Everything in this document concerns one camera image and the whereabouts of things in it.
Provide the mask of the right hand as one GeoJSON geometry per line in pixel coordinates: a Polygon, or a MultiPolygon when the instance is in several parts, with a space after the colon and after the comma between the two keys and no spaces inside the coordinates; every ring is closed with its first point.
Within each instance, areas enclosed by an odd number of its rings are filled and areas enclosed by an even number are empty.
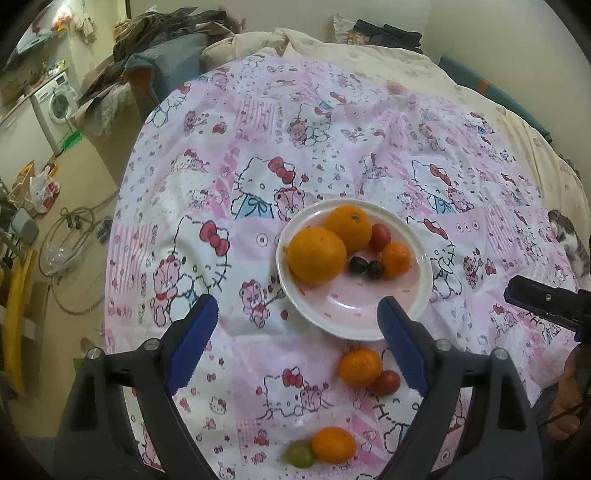
{"type": "Polygon", "coordinates": [[[570,353],[565,362],[564,372],[558,381],[558,392],[550,414],[551,418],[558,416],[558,419],[546,426],[546,433],[554,440],[567,440],[578,432],[581,425],[577,411],[566,413],[582,401],[582,394],[575,378],[578,371],[577,355],[580,350],[581,348],[577,346],[570,353]]]}

